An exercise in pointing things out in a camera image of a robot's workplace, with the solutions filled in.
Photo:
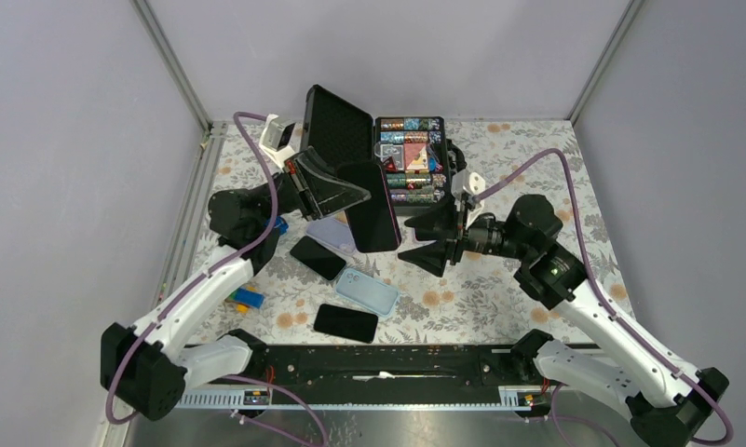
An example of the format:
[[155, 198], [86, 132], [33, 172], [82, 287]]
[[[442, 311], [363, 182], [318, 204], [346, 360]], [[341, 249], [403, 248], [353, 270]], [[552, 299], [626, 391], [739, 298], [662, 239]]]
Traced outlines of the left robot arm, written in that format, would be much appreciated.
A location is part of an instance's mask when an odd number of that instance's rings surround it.
[[168, 415], [188, 389], [235, 374], [246, 383], [261, 379], [265, 356], [242, 338], [225, 335], [206, 345], [188, 339], [213, 309], [270, 261], [278, 245], [276, 219], [299, 211], [308, 221], [329, 217], [370, 199], [368, 189], [338, 178], [309, 149], [277, 159], [252, 149], [265, 181], [253, 189], [219, 191], [208, 202], [210, 228], [219, 237], [207, 268], [195, 273], [162, 303], [129, 326], [113, 323], [100, 341], [100, 383], [107, 392], [105, 415], [112, 424], [130, 416], [114, 413], [116, 400], [156, 421]]

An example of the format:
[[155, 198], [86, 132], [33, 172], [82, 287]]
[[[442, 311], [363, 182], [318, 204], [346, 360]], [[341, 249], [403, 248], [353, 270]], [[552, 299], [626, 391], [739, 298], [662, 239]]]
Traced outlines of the bare dark blue phone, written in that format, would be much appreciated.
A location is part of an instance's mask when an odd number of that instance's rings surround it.
[[335, 280], [347, 265], [346, 260], [309, 236], [301, 237], [291, 248], [290, 255], [328, 281]]

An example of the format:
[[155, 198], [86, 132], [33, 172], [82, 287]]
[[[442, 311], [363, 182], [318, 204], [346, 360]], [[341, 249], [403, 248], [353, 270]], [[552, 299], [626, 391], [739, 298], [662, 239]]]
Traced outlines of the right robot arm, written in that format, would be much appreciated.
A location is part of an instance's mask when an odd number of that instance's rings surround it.
[[573, 323], [607, 355], [601, 362], [540, 330], [513, 347], [521, 382], [541, 377], [581, 391], [626, 419], [650, 446], [685, 446], [718, 407], [728, 387], [717, 369], [700, 369], [649, 335], [610, 298], [586, 266], [556, 239], [562, 221], [541, 195], [519, 197], [508, 217], [471, 214], [450, 197], [406, 221], [420, 247], [400, 258], [434, 276], [466, 252], [519, 262], [515, 280], [533, 300]]

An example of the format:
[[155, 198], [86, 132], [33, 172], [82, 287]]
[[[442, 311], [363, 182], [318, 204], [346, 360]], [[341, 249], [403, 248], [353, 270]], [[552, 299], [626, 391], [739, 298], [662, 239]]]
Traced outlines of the bare black phone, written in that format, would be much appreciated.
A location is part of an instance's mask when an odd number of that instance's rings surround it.
[[322, 304], [313, 323], [313, 330], [355, 342], [371, 344], [376, 335], [378, 320], [378, 316], [372, 313]]
[[345, 164], [337, 174], [341, 180], [370, 193], [369, 199], [346, 210], [357, 250], [362, 253], [396, 251], [401, 244], [400, 228], [381, 166], [374, 161]]

